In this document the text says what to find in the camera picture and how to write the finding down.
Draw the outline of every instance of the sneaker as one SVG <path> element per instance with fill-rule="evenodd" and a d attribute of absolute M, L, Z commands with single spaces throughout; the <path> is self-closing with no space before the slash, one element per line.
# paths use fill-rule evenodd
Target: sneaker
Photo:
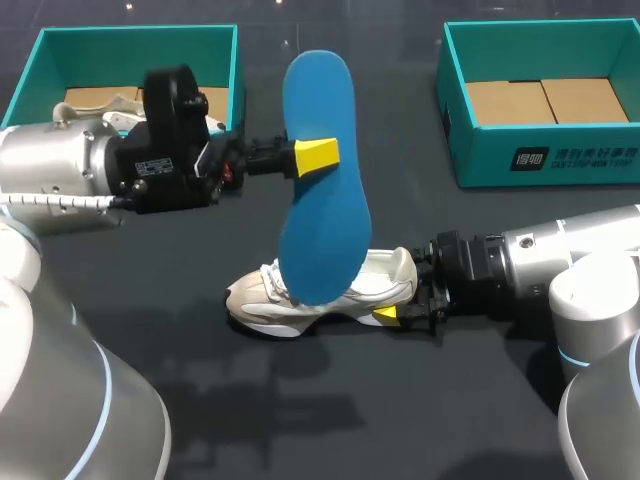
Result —
<path fill-rule="evenodd" d="M 329 313 L 349 315 L 360 323 L 397 326 L 374 310 L 409 303 L 418 285 L 416 265 L 405 248 L 369 250 L 360 273 L 344 295 L 326 305 L 303 305 L 289 296 L 278 260 L 245 275 L 227 290 L 231 317 L 257 332 L 297 337 Z"/>

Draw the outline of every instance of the blue insole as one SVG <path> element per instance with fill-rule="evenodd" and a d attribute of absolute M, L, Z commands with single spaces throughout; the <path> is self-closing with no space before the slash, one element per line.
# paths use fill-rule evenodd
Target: blue insole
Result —
<path fill-rule="evenodd" d="M 353 83 L 346 64 L 309 51 L 289 66 L 283 88 L 290 140 L 337 138 L 340 165 L 295 181 L 278 258 L 291 296 L 329 303 L 356 278 L 371 240 L 371 218 L 360 180 Z"/>

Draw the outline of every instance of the cardboard box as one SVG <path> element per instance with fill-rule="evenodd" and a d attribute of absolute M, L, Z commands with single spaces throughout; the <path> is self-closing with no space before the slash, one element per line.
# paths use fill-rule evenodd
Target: cardboard box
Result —
<path fill-rule="evenodd" d="M 436 89 L 462 187 L 640 183 L 634 19 L 447 23 Z"/>
<path fill-rule="evenodd" d="M 63 100 L 78 107 L 104 105 L 116 93 L 142 100 L 147 71 L 182 64 L 207 95 L 211 116 L 240 128 L 245 90 L 235 25 L 43 29 L 1 126 L 50 122 Z"/>

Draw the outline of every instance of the shoe laces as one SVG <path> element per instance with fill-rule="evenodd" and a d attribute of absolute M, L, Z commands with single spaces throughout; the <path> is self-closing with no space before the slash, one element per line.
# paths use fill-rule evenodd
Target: shoe laces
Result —
<path fill-rule="evenodd" d="M 262 283 L 264 283 L 264 288 L 270 300 L 279 302 L 283 297 L 289 297 L 289 291 L 280 273 L 278 259 L 274 260 L 271 265 L 262 265 L 260 267 L 260 274 L 262 275 Z"/>

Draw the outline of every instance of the black table surface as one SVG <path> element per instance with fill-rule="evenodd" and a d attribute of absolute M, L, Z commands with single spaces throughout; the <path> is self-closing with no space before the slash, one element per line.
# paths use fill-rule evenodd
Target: black table surface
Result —
<path fill-rule="evenodd" d="M 282 80 L 298 52 L 325 48 L 348 62 L 373 248 L 419 246 L 448 229 L 500 232 L 640 198 L 635 187 L 456 186 L 434 98 L 442 23 L 637 12 L 631 1 L 574 3 L 0 0 L 0 110 L 42 26 L 238 23 L 250 135 L 282 129 Z M 165 400 L 168 478 L 569 478 L 554 346 L 510 318 L 452 319 L 443 346 L 346 321 L 289 342 L 229 328 L 224 289 L 273 260 L 291 197 L 279 177 L 252 178 L 217 207 L 44 241 L 97 339 Z"/>

